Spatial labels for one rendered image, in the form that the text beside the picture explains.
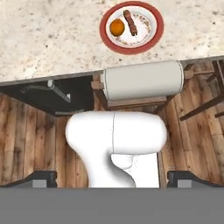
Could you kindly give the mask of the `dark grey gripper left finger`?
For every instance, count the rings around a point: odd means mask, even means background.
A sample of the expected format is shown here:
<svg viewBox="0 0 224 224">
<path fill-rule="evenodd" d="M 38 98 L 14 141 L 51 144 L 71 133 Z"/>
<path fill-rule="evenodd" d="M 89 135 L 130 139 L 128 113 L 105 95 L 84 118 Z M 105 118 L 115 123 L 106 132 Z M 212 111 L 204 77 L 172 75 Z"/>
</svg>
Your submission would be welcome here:
<svg viewBox="0 0 224 224">
<path fill-rule="evenodd" d="M 34 171 L 26 178 L 1 185 L 1 188 L 56 188 L 58 186 L 56 179 L 56 171 Z"/>
</svg>

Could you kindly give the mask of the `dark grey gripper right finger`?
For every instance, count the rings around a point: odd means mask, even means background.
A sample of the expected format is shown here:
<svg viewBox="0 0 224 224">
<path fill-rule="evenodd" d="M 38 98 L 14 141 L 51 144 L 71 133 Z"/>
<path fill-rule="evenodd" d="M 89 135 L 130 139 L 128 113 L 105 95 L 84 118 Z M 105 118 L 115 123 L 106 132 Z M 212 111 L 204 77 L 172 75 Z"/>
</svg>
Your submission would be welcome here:
<svg viewBox="0 0 224 224">
<path fill-rule="evenodd" d="M 207 180 L 201 179 L 190 171 L 168 171 L 167 178 L 168 188 L 224 188 L 224 185 L 215 184 Z"/>
</svg>

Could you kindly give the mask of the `black counter cabinet panel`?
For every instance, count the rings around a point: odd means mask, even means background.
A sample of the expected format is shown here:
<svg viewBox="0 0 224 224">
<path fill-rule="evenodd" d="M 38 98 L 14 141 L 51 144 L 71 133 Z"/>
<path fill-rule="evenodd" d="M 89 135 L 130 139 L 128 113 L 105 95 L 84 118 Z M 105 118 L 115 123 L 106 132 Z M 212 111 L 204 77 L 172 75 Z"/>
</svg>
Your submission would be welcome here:
<svg viewBox="0 0 224 224">
<path fill-rule="evenodd" d="M 64 101 L 53 91 L 31 89 L 25 94 L 20 90 L 28 85 L 45 86 L 48 80 L 0 87 L 0 93 L 24 102 L 53 116 L 70 116 L 75 112 L 94 109 L 94 96 L 91 88 L 93 78 L 83 76 L 54 80 L 55 85 L 65 94 L 71 95 L 71 102 Z"/>
</svg>

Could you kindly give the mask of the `red rimmed white plate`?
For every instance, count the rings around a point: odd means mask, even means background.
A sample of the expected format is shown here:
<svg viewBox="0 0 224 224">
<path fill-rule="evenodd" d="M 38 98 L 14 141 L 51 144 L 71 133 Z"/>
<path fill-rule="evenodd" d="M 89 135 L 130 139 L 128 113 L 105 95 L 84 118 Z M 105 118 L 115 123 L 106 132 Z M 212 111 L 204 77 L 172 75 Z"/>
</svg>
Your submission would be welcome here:
<svg viewBox="0 0 224 224">
<path fill-rule="evenodd" d="M 136 26 L 135 36 L 130 32 L 124 11 L 129 11 Z M 110 31 L 111 24 L 117 19 L 124 24 L 124 31 L 118 37 Z M 104 14 L 99 32 L 101 40 L 110 50 L 126 55 L 139 54 L 151 49 L 162 38 L 164 20 L 154 6 L 141 1 L 127 1 L 113 6 Z"/>
</svg>

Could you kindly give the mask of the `orange tangerine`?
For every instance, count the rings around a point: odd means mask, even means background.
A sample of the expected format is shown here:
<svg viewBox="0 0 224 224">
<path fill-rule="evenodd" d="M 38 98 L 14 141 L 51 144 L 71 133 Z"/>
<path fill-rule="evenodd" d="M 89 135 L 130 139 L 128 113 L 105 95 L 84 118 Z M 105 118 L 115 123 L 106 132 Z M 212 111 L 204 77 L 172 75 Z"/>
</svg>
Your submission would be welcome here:
<svg viewBox="0 0 224 224">
<path fill-rule="evenodd" d="M 119 37 L 123 34 L 125 26 L 121 19 L 115 19 L 109 26 L 110 32 L 113 36 Z"/>
</svg>

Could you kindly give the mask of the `dark wooden stool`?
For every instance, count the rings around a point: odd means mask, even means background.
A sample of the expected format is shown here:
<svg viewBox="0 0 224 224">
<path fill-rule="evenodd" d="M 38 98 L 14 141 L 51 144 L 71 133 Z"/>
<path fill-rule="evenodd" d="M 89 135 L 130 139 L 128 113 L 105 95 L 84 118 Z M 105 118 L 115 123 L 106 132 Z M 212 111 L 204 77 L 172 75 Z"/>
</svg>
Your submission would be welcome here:
<svg viewBox="0 0 224 224">
<path fill-rule="evenodd" d="M 210 109 L 213 106 L 224 101 L 224 59 L 218 59 L 212 61 L 213 70 L 199 72 L 199 73 L 192 73 L 191 78 L 197 75 L 209 75 L 206 79 L 207 83 L 210 83 L 213 80 L 217 80 L 218 88 L 220 90 L 219 94 L 214 97 L 212 100 L 203 103 L 202 105 L 198 106 L 196 109 L 190 111 L 189 113 L 180 117 L 181 121 L 184 121 L 192 116 L 196 116 L 197 114 Z"/>
</svg>

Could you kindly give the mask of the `wooden stool with white cushion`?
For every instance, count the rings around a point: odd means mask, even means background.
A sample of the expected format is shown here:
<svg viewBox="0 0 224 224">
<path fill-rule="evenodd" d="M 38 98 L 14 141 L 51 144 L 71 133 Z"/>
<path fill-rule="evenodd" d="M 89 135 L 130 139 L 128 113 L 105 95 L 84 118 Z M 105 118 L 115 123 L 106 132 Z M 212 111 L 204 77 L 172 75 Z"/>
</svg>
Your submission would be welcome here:
<svg viewBox="0 0 224 224">
<path fill-rule="evenodd" d="M 118 66 L 94 76 L 93 92 L 105 110 L 155 106 L 159 113 L 193 77 L 178 60 Z"/>
</svg>

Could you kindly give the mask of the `brown meat skewer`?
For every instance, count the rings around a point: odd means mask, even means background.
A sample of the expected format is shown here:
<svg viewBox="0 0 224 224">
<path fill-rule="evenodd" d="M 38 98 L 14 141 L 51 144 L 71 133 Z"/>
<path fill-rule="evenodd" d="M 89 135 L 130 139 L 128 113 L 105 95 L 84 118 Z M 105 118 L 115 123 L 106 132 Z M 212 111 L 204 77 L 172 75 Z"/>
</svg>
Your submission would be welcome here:
<svg viewBox="0 0 224 224">
<path fill-rule="evenodd" d="M 123 15 L 128 23 L 129 26 L 129 31 L 131 33 L 132 36 L 136 36 L 137 35 L 137 27 L 134 23 L 134 20 L 132 19 L 130 12 L 128 10 L 125 10 L 123 12 Z"/>
</svg>

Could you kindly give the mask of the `white rounded pedestal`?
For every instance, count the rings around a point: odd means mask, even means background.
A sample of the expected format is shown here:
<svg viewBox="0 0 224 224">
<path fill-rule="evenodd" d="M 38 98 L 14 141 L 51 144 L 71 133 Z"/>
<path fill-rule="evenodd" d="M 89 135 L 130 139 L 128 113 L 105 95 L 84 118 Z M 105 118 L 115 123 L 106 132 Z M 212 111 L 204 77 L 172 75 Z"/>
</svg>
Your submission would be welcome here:
<svg viewBox="0 0 224 224">
<path fill-rule="evenodd" d="M 66 141 L 81 158 L 90 188 L 158 188 L 163 120 L 144 112 L 88 111 L 66 124 Z"/>
</svg>

